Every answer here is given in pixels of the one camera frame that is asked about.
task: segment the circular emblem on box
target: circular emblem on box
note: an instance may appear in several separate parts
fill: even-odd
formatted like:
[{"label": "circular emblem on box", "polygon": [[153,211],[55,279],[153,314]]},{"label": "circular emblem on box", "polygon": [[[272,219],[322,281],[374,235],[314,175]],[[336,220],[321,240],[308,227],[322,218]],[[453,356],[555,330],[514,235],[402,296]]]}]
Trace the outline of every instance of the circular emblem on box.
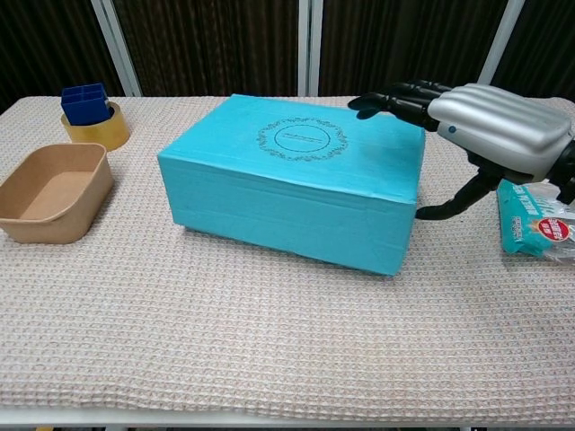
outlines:
[{"label": "circular emblem on box", "polygon": [[258,134],[260,148],[287,160],[325,160],[348,146],[343,130],[322,119],[281,119]]}]

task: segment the wet wipes package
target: wet wipes package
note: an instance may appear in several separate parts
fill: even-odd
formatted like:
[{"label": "wet wipes package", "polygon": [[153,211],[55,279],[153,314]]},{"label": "wet wipes package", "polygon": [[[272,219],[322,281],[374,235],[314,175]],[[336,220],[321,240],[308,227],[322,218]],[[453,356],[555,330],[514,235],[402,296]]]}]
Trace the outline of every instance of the wet wipes package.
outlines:
[{"label": "wet wipes package", "polygon": [[575,264],[575,207],[557,201],[558,193],[548,183],[500,184],[501,240],[507,253]]},{"label": "wet wipes package", "polygon": [[393,116],[234,95],[158,160],[176,224],[392,275],[423,147]]}]

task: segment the red label on package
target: red label on package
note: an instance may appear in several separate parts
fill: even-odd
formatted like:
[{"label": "red label on package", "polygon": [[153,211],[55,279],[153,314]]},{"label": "red label on package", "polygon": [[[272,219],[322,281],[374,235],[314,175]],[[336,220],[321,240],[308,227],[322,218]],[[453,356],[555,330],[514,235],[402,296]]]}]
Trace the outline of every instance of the red label on package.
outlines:
[{"label": "red label on package", "polygon": [[544,218],[537,223],[537,230],[551,241],[565,241],[569,238],[569,226],[557,218]]}]

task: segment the tape roll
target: tape roll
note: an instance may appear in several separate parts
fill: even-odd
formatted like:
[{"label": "tape roll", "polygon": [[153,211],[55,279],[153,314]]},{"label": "tape roll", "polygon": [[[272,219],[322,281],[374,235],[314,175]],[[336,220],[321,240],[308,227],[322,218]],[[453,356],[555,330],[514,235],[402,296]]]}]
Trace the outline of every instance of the tape roll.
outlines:
[{"label": "tape roll", "polygon": [[62,114],[62,124],[70,136],[72,142],[95,142],[102,144],[108,151],[115,150],[126,143],[129,138],[129,130],[117,103],[109,102],[114,109],[110,119],[90,126],[72,126],[66,114]]}]

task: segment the box lid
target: box lid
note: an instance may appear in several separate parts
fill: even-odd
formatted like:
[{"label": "box lid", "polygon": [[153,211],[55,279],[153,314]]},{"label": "box lid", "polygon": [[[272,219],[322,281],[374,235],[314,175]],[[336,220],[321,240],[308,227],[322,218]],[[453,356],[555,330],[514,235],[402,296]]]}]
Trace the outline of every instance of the box lid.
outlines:
[{"label": "box lid", "polygon": [[423,142],[391,115],[233,95],[159,157],[414,203]]}]

